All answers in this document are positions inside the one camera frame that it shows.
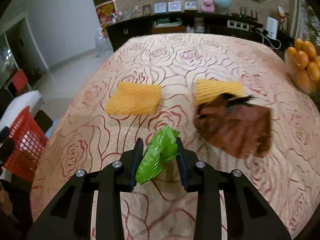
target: pink stuffed toy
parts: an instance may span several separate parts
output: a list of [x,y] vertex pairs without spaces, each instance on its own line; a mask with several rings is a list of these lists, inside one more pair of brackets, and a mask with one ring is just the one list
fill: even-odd
[[214,12],[213,0],[202,0],[202,11],[204,12]]

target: red plastic basket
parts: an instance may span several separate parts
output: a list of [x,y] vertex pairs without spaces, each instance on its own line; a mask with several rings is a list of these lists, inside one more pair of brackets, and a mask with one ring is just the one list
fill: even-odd
[[29,108],[27,106],[23,109],[10,127],[10,137],[14,140],[16,148],[4,164],[4,168],[32,182],[48,138],[32,118]]

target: electrical outlet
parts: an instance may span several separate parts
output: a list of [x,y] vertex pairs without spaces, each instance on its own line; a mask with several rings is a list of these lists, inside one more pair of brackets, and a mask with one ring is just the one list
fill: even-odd
[[243,30],[243,31],[249,31],[249,28],[250,28],[249,24],[235,22],[235,21],[231,21],[231,20],[228,20],[227,27],[233,28],[233,29],[238,29],[238,30]]

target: yellow sponge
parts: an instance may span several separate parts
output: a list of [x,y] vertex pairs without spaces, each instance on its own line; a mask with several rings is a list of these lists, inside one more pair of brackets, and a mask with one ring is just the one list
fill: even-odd
[[160,85],[120,82],[106,105],[107,114],[154,114],[161,100]]
[[243,85],[238,82],[197,79],[196,104],[210,103],[222,93],[243,96]]

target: green plastic bag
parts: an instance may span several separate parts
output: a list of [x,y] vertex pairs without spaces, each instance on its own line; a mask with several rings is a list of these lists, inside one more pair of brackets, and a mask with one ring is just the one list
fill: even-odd
[[158,175],[163,169],[162,163],[168,162],[178,154],[178,135],[178,131],[166,125],[152,137],[136,173],[136,181],[139,184]]

